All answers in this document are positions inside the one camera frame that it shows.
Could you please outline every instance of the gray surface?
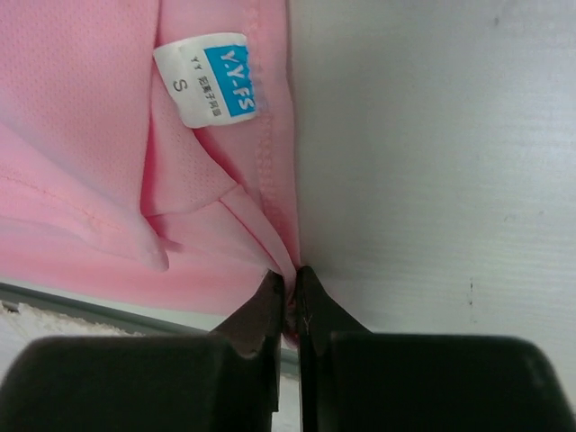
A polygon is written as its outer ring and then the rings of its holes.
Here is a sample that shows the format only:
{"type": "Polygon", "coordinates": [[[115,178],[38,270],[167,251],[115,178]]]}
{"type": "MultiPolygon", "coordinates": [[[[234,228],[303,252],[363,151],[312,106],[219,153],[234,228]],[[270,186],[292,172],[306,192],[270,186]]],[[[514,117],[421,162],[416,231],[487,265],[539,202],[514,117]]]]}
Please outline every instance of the gray surface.
{"type": "Polygon", "coordinates": [[[292,0],[304,261],[372,329],[517,335],[576,402],[576,13],[292,0]]]}

